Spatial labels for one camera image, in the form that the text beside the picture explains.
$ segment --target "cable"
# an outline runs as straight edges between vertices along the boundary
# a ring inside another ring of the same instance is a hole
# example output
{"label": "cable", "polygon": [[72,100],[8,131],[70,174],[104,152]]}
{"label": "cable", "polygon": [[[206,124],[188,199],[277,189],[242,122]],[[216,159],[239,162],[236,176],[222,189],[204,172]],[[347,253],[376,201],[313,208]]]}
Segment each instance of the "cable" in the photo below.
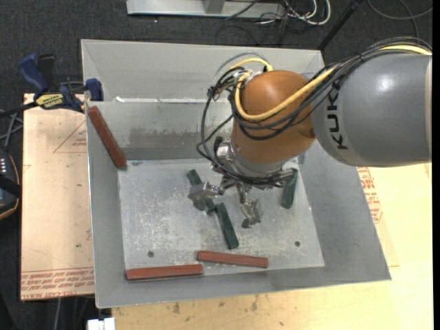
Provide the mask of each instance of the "cable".
{"label": "cable", "polygon": [[58,328],[58,319],[60,318],[60,309],[61,309],[61,298],[58,299],[58,306],[56,307],[54,330],[57,330],[57,328]]}
{"label": "cable", "polygon": [[424,16],[425,14],[429,13],[432,10],[432,6],[431,6],[426,11],[424,11],[420,14],[414,15],[413,12],[411,11],[411,9],[408,7],[408,5],[406,5],[405,1],[398,0],[398,2],[400,2],[403,5],[403,7],[405,8],[405,10],[409,14],[409,16],[408,17],[397,17],[397,16],[390,16],[388,14],[384,14],[383,12],[379,11],[375,6],[373,6],[373,4],[371,3],[371,0],[367,0],[367,2],[368,2],[368,5],[373,9],[374,12],[376,12],[380,16],[385,17],[387,19],[402,20],[402,21],[410,19],[412,21],[412,24],[414,25],[415,35],[417,38],[419,38],[419,28],[417,26],[417,22],[415,19],[418,17]]}
{"label": "cable", "polygon": [[250,121],[266,120],[269,117],[273,116],[274,114],[278,113],[279,111],[283,110],[285,107],[287,107],[288,105],[290,105],[291,103],[293,103],[297,99],[299,99],[301,96],[306,94],[311,89],[313,89],[318,83],[322,82],[327,76],[329,76],[334,71],[334,69],[335,69],[335,67],[332,67],[332,68],[326,70],[324,73],[319,75],[319,77],[315,78],[311,82],[306,83],[306,85],[304,87],[302,87],[297,92],[292,94],[290,97],[288,97],[288,99],[283,101],[281,104],[277,105],[276,107],[274,107],[273,109],[271,109],[269,111],[266,111],[265,113],[261,113],[258,115],[249,115],[243,110],[243,107],[241,106],[241,102],[240,102],[240,89],[241,89],[241,87],[238,85],[236,88],[236,91],[235,91],[235,103],[236,103],[237,111],[246,120],[250,120]]}
{"label": "cable", "polygon": [[292,7],[290,7],[287,4],[287,9],[289,10],[289,12],[287,13],[287,16],[293,17],[295,19],[299,19],[301,21],[304,21],[308,25],[314,25],[314,26],[324,25],[325,23],[327,23],[329,21],[329,19],[331,17],[331,4],[330,4],[330,0],[324,0],[324,2],[325,2],[325,6],[327,8],[327,16],[322,21],[310,21],[310,18],[313,17],[316,14],[316,11],[318,9],[316,0],[313,0],[313,4],[315,6],[315,9],[314,9],[314,11],[310,15],[308,15],[308,14],[300,15]]}
{"label": "cable", "polygon": [[[407,11],[410,11],[408,6],[405,4],[405,2],[403,0],[398,0]],[[383,12],[379,11],[372,3],[371,0],[367,0],[368,4],[370,5],[370,7],[374,10],[374,12],[376,12],[377,14],[379,14],[380,16],[386,17],[387,19],[395,19],[398,21],[405,21],[405,20],[409,20],[409,19],[418,19],[419,17],[425,16],[426,14],[428,14],[429,12],[432,11],[432,6],[430,8],[428,8],[427,10],[420,12],[419,14],[411,14],[411,16],[407,16],[407,17],[399,17],[399,16],[391,16],[389,14],[384,14]]]}
{"label": "cable", "polygon": [[17,116],[18,116],[18,114],[15,113],[15,114],[12,116],[12,119],[11,119],[11,121],[10,121],[10,123],[9,123],[9,129],[8,129],[8,132],[6,133],[5,144],[4,144],[4,146],[3,146],[5,150],[7,150],[8,147],[9,147],[9,141],[10,141],[10,139],[11,139],[12,130],[13,130],[13,128],[14,128],[14,124],[15,124],[15,120],[17,119]]}

